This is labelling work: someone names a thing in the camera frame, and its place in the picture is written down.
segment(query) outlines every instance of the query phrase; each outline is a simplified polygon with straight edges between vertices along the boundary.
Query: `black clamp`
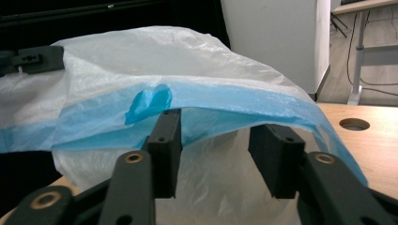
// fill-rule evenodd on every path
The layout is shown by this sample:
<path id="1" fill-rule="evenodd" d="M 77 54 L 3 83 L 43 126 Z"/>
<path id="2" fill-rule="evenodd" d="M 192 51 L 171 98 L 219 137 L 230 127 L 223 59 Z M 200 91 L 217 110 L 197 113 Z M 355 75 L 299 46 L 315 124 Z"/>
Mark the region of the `black clamp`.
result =
<path id="1" fill-rule="evenodd" d="M 64 48 L 42 46 L 14 51 L 0 51 L 0 77 L 9 73 L 42 73 L 64 69 Z"/>

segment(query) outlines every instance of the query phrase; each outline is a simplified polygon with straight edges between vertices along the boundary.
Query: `black cable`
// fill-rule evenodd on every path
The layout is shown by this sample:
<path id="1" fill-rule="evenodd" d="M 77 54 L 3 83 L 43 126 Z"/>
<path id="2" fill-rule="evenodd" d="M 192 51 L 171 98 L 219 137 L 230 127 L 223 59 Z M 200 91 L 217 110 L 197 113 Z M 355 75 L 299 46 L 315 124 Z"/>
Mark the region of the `black cable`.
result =
<path id="1" fill-rule="evenodd" d="M 394 22 L 393 22 L 393 20 L 394 20 L 394 10 L 393 10 L 393 7 L 391 7 L 391 24 L 392 24 L 392 26 L 394 27 L 394 29 L 395 29 L 395 38 L 398 38 L 398 32 L 397 32 L 397 28 L 395 27 L 395 24 L 394 24 Z M 362 78 L 360 78 L 360 80 L 363 82 L 363 83 L 365 83 L 365 84 L 368 84 L 368 85 L 371 85 L 371 86 L 394 86 L 394 85 L 398 85 L 398 82 L 396 82 L 396 83 L 373 83 L 373 82 L 366 82 L 366 81 L 364 81 Z"/>
<path id="2" fill-rule="evenodd" d="M 354 25 L 352 26 L 351 39 L 350 39 L 350 41 L 349 41 L 348 57 L 347 57 L 347 67 L 346 67 L 346 68 L 347 68 L 347 78 L 348 78 L 348 81 L 351 83 L 351 85 L 353 85 L 353 83 L 351 82 L 351 78 L 349 77 L 349 67 L 348 67 L 348 64 L 349 64 L 349 56 L 350 56 L 350 54 L 351 54 L 351 45 L 352 45 L 352 39 L 353 39 L 353 37 L 354 37 L 355 23 L 356 23 L 356 21 L 357 21 L 357 16 L 358 16 L 358 13 L 355 13 Z"/>
<path id="3" fill-rule="evenodd" d="M 347 63 L 346 63 L 347 79 L 348 79 L 348 81 L 351 83 L 351 85 L 353 85 L 353 83 L 352 83 L 352 81 L 351 81 L 351 78 L 349 77 L 349 58 L 350 58 L 350 54 L 351 54 L 352 39 L 353 39 L 353 37 L 354 37 L 355 24 L 356 24 L 356 21 L 357 21 L 357 16 L 358 16 L 358 13 L 355 14 L 354 24 L 353 24 L 353 26 L 352 26 L 352 33 L 351 33 L 351 39 L 350 39 L 350 41 L 349 41 L 348 56 L 347 56 Z M 398 83 L 391 83 L 391 84 L 385 83 L 385 84 L 372 84 L 372 85 L 398 85 Z M 374 88 L 367 88 L 367 87 L 366 87 L 366 88 L 362 88 L 362 90 L 376 91 L 376 92 L 380 92 L 380 93 L 387 94 L 387 95 L 398 96 L 398 94 L 391 93 L 391 92 L 386 92 L 386 91 L 382 91 L 382 90 L 377 90 L 377 89 L 374 89 Z"/>

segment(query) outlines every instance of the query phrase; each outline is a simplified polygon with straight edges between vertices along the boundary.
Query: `white plastic bag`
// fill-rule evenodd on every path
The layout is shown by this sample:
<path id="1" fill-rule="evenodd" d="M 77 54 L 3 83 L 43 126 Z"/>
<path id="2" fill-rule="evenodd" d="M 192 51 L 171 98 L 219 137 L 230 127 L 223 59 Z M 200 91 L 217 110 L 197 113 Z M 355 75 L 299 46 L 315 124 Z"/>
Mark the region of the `white plastic bag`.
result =
<path id="1" fill-rule="evenodd" d="M 270 198 L 247 152 L 244 128 L 265 123 L 311 132 L 366 183 L 303 90 L 212 36 L 146 27 L 54 45 L 65 70 L 0 78 L 0 153 L 54 150 L 58 170 L 86 189 L 142 147 L 159 113 L 180 108 L 177 199 L 157 201 L 160 224 L 298 223 L 295 202 Z"/>

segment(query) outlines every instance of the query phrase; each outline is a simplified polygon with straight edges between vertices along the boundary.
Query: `table surface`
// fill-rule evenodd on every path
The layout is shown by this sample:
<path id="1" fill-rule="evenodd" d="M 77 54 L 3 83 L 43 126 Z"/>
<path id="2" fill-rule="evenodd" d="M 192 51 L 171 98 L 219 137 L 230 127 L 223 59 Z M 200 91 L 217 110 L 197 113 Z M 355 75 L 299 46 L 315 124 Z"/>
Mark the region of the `table surface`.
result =
<path id="1" fill-rule="evenodd" d="M 358 12 L 372 8 L 381 8 L 398 4 L 398 0 L 365 0 L 361 2 L 342 5 L 333 10 L 334 15 Z"/>
<path id="2" fill-rule="evenodd" d="M 318 104 L 339 134 L 369 181 L 369 187 L 398 199 L 398 108 Z M 370 127 L 363 131 L 340 126 L 346 118 L 367 121 Z M 65 177 L 53 185 L 79 190 Z"/>

